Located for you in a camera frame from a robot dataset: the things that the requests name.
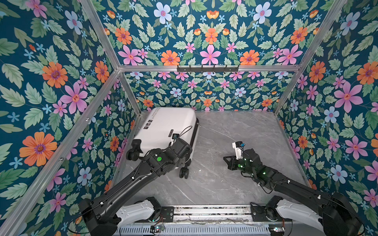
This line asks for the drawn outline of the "white hard-shell suitcase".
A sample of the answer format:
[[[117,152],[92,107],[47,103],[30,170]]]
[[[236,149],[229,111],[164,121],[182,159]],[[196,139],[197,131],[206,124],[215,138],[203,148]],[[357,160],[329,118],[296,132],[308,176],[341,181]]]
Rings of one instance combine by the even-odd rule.
[[[177,133],[194,150],[198,128],[199,121],[191,108],[154,108],[127,152],[127,160],[141,161],[127,180],[156,178],[175,169],[179,170],[180,178],[187,179],[190,165],[174,164],[168,156],[168,147],[175,141],[172,134]]]

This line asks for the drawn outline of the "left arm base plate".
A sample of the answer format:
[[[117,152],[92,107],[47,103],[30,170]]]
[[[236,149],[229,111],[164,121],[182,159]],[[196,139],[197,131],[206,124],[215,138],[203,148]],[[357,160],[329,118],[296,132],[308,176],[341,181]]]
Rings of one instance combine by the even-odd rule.
[[[153,222],[154,223],[158,223],[158,222],[171,223],[171,222],[173,222],[174,213],[175,213],[175,207],[163,206],[163,207],[161,207],[161,208],[159,208],[158,210],[155,211],[154,217],[153,217]]]

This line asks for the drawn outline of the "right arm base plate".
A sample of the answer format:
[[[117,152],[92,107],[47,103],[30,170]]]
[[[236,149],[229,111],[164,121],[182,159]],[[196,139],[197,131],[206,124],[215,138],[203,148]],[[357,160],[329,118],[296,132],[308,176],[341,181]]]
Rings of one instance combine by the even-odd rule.
[[[291,219],[282,218],[272,208],[266,209],[265,205],[250,203],[253,222],[292,222]]]

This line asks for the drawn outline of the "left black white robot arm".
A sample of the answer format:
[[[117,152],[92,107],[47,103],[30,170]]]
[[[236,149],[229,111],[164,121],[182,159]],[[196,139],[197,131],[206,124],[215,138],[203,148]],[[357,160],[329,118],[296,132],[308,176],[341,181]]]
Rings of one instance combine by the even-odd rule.
[[[158,177],[184,165],[193,149],[181,138],[165,149],[152,149],[141,158],[139,165],[122,181],[104,194],[79,204],[82,219],[91,236],[112,236],[120,226],[140,220],[157,221],[161,205],[154,197],[140,203],[125,203],[143,187]]]

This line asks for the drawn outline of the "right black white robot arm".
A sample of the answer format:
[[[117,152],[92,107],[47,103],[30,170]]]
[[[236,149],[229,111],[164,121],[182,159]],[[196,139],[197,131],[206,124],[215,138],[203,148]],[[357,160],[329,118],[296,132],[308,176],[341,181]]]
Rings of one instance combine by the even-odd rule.
[[[345,195],[339,192],[328,194],[300,184],[264,165],[253,149],[237,149],[236,153],[223,158],[229,170],[240,171],[243,177],[252,179],[266,193],[278,192],[292,199],[273,196],[263,206],[268,220],[291,219],[327,236],[361,235],[363,223]]]

